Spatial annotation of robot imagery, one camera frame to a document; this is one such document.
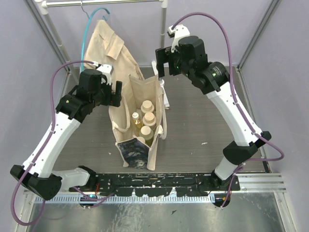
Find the cream canvas tote bag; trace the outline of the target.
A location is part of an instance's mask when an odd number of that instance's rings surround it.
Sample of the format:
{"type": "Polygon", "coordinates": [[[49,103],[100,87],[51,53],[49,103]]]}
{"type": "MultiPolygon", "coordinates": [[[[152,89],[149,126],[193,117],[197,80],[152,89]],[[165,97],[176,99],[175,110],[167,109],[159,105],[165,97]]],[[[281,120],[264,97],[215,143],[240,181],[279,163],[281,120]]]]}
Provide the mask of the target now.
{"type": "Polygon", "coordinates": [[[122,87],[120,106],[109,108],[123,166],[155,170],[158,141],[167,135],[163,95],[156,76],[140,80],[130,75],[122,87]]]}

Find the amber clear bottle white cap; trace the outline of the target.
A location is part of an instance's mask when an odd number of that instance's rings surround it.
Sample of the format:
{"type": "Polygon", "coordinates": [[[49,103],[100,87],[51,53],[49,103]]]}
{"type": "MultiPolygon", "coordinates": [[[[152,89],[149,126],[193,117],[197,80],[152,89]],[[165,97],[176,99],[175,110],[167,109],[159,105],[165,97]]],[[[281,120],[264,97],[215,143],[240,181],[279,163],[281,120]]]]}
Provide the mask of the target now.
{"type": "Polygon", "coordinates": [[[143,122],[140,119],[140,115],[137,112],[133,112],[131,115],[131,125],[133,128],[134,135],[138,137],[140,134],[140,130],[143,127],[143,122]]]}

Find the beige labelled bottle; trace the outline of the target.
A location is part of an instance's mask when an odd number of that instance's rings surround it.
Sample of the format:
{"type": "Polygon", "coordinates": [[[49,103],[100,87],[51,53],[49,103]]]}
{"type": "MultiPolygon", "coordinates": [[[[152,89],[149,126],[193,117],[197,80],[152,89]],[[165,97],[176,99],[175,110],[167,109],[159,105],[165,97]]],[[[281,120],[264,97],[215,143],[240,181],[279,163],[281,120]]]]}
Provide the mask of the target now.
{"type": "Polygon", "coordinates": [[[145,100],[143,101],[140,109],[143,114],[146,114],[146,113],[153,113],[155,110],[155,107],[150,100],[145,100]]]}

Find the green bottle beige cap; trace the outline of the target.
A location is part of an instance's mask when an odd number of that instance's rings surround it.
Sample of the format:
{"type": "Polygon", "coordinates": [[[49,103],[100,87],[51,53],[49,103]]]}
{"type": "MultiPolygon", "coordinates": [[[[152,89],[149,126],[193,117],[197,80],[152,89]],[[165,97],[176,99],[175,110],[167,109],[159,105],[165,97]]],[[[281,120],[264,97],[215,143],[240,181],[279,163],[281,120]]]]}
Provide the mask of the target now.
{"type": "Polygon", "coordinates": [[[154,132],[153,130],[148,126],[143,126],[140,130],[140,137],[143,137],[145,139],[146,144],[151,147],[154,139],[154,132]]]}

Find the green flip-cap bottle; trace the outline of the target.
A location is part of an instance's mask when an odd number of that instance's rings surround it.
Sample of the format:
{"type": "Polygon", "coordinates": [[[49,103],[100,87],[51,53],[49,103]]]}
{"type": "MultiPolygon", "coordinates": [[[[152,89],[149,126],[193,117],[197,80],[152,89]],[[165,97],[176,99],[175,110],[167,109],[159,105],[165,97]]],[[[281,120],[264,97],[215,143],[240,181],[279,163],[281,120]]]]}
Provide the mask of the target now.
{"type": "Polygon", "coordinates": [[[137,137],[137,136],[134,136],[134,138],[136,138],[137,140],[139,140],[140,142],[142,142],[142,143],[144,143],[144,144],[146,144],[146,142],[145,142],[145,139],[143,138],[143,137],[137,137]]]}

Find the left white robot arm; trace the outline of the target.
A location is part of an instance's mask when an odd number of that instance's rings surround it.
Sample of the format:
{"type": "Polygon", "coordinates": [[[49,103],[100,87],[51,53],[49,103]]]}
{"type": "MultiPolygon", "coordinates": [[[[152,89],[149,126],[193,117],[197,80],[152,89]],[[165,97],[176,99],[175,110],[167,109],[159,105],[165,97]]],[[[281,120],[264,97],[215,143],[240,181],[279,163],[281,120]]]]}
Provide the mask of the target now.
{"type": "Polygon", "coordinates": [[[87,115],[100,105],[119,107],[121,102],[122,82],[116,81],[112,90],[113,67],[103,64],[93,69],[85,69],[80,74],[78,85],[63,96],[44,137],[22,164],[14,165],[10,173],[20,180],[26,169],[29,172],[22,180],[22,186],[48,201],[61,190],[81,187],[92,191],[97,185],[96,172],[85,166],[72,170],[55,171],[54,164],[64,145],[81,125],[87,115]]]}

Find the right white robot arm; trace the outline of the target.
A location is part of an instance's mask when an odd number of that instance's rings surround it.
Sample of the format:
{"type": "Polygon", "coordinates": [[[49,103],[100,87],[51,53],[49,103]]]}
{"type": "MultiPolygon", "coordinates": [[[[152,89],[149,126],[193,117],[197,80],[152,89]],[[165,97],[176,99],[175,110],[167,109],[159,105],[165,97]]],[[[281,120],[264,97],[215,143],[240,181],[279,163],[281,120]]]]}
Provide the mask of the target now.
{"type": "Polygon", "coordinates": [[[199,88],[217,107],[229,126],[234,140],[223,149],[223,159],[211,173],[211,183],[216,190],[223,190],[236,168],[250,159],[258,148],[271,139],[268,131],[255,125],[248,113],[245,121],[238,110],[245,110],[239,98],[233,98],[230,75],[220,62],[209,62],[204,42],[197,36],[180,39],[175,47],[155,51],[159,77],[164,77],[164,64],[169,65],[170,75],[183,74],[199,88]]]}

